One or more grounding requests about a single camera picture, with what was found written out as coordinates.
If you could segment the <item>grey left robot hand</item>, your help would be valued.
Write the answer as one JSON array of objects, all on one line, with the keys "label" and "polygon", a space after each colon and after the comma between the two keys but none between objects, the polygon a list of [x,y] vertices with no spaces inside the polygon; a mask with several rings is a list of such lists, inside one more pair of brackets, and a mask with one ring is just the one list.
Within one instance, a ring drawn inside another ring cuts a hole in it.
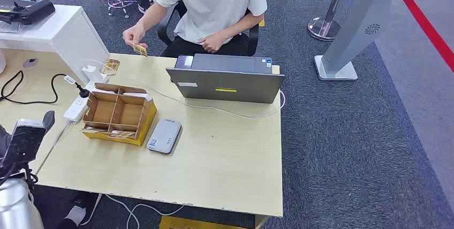
[{"label": "grey left robot hand", "polygon": [[55,112],[49,110],[42,120],[18,119],[12,133],[1,127],[1,167],[20,167],[36,159],[41,142],[54,123]]}]

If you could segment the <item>person's left hand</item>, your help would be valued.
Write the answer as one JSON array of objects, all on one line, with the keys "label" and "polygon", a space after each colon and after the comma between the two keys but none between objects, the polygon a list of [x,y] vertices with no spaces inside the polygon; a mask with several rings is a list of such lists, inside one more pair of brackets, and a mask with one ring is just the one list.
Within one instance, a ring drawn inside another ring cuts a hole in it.
[{"label": "person's left hand", "polygon": [[223,34],[217,32],[217,33],[208,35],[202,39],[199,39],[197,41],[197,43],[201,44],[203,49],[206,52],[216,53],[217,51],[219,51],[219,49],[223,45],[224,41],[225,41],[225,38],[224,38]]}]

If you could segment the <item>person's right hand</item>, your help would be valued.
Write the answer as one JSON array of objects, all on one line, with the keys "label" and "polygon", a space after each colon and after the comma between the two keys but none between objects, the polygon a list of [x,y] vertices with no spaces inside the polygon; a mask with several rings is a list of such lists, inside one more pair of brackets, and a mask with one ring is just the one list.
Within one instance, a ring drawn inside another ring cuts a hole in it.
[{"label": "person's right hand", "polygon": [[134,47],[135,45],[140,45],[147,49],[147,44],[146,43],[141,43],[141,40],[145,36],[145,29],[142,24],[137,23],[136,25],[126,29],[123,31],[123,40],[124,42],[131,46]]}]

